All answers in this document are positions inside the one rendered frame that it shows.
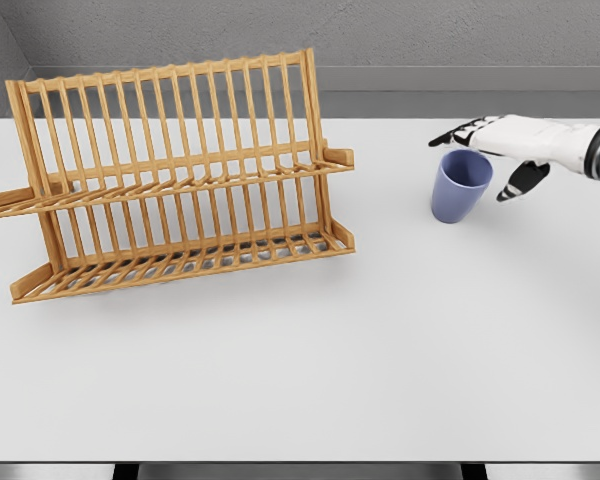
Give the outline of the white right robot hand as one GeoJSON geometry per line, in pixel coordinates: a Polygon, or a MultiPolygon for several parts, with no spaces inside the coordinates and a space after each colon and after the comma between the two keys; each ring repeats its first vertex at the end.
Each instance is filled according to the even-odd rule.
{"type": "Polygon", "coordinates": [[[497,201],[504,202],[525,195],[549,174],[549,144],[561,129],[558,122],[544,119],[487,116],[438,136],[429,146],[456,143],[492,156],[521,160],[497,195],[497,201]]]}

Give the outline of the blue cup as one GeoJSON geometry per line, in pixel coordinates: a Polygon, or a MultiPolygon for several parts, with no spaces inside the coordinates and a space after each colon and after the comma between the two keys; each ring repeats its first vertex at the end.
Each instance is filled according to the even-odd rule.
{"type": "Polygon", "coordinates": [[[444,223],[461,221],[480,200],[492,176],[492,165],[481,153],[467,149],[448,152],[434,182],[433,215],[444,223]]]}

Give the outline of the wooden dish rack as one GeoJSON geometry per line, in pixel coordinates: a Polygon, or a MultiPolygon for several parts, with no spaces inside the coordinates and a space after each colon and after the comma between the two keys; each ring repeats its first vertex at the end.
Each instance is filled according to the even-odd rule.
{"type": "Polygon", "coordinates": [[[48,259],[16,304],[352,253],[311,49],[6,85],[48,259]]]}

